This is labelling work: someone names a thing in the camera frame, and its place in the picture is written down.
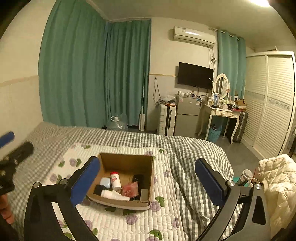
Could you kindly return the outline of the person's hand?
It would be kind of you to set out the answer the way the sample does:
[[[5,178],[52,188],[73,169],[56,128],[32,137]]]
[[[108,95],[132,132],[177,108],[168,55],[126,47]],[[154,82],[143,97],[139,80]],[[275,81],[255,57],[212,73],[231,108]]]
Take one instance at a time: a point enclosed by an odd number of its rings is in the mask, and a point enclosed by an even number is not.
[[[1,216],[3,217],[3,219],[8,224],[11,225],[14,223],[15,219],[14,219],[14,215],[11,211],[11,206],[9,204],[7,194],[1,195],[1,197],[0,197],[0,212],[1,212]]]

